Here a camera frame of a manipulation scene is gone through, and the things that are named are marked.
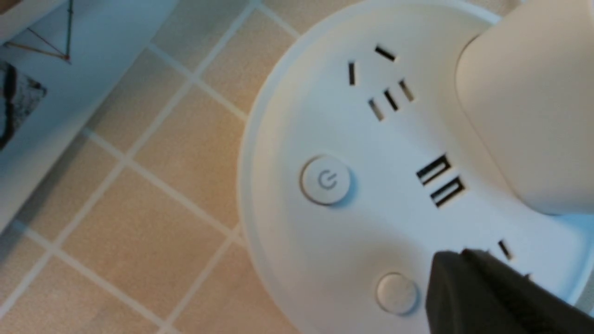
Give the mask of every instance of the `round power strip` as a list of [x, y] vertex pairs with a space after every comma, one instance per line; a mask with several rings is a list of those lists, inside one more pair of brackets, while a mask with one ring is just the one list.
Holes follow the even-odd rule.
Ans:
[[457, 100], [460, 54], [498, 19], [462, 1], [366, 1], [270, 74], [245, 132], [239, 206], [255, 268], [302, 333], [429, 333], [441, 250], [488, 250], [578, 300], [594, 219], [520, 202]]

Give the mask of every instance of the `power button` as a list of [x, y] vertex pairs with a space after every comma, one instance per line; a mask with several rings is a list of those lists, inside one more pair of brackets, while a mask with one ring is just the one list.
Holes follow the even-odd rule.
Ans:
[[301, 173], [301, 189], [314, 203], [332, 205], [349, 192], [350, 173], [335, 157], [319, 156], [308, 163]]

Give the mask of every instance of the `tile floor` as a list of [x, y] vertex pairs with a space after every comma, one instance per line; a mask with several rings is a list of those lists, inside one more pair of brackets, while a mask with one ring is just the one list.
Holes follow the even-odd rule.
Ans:
[[297, 333], [241, 239], [237, 154], [276, 61], [356, 1], [181, 0], [1, 235], [0, 333]]

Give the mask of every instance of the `power symbol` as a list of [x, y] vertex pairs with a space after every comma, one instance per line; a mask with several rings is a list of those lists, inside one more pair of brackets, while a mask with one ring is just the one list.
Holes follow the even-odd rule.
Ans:
[[338, 184], [338, 182], [335, 180], [336, 177], [336, 173], [332, 173], [329, 169], [325, 169], [318, 176], [318, 184], [324, 190], [332, 190]]

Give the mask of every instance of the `round button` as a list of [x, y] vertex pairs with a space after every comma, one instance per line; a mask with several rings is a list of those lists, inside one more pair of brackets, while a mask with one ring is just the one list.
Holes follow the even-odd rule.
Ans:
[[349, 188], [349, 169], [331, 156], [316, 157], [301, 174], [301, 189], [308, 199], [317, 204], [338, 203], [347, 195]]
[[384, 311], [400, 316], [412, 311], [419, 298], [415, 283], [399, 273], [381, 278], [376, 297]]

